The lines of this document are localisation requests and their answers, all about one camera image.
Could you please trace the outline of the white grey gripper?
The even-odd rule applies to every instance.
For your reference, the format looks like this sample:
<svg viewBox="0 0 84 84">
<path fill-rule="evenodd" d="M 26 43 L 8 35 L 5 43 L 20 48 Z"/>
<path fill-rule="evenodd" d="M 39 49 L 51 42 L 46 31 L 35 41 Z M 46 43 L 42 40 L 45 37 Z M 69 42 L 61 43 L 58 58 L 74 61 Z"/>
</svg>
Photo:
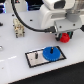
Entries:
<svg viewBox="0 0 84 84">
<path fill-rule="evenodd" d="M 82 27 L 82 20 L 80 14 L 74 13 L 65 13 L 65 14 L 55 14 L 54 18 L 54 27 L 57 37 L 62 36 L 62 33 L 69 32 L 69 37 L 73 36 L 73 32 Z"/>
</svg>

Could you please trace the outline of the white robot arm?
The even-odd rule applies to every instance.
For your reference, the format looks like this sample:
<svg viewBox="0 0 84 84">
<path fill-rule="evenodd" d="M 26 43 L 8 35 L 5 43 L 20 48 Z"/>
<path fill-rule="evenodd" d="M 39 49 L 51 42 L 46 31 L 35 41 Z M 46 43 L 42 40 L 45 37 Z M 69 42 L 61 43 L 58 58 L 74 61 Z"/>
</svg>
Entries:
<svg viewBox="0 0 84 84">
<path fill-rule="evenodd" d="M 43 0 L 40 25 L 55 27 L 56 33 L 72 32 L 82 27 L 84 0 Z"/>
</svg>

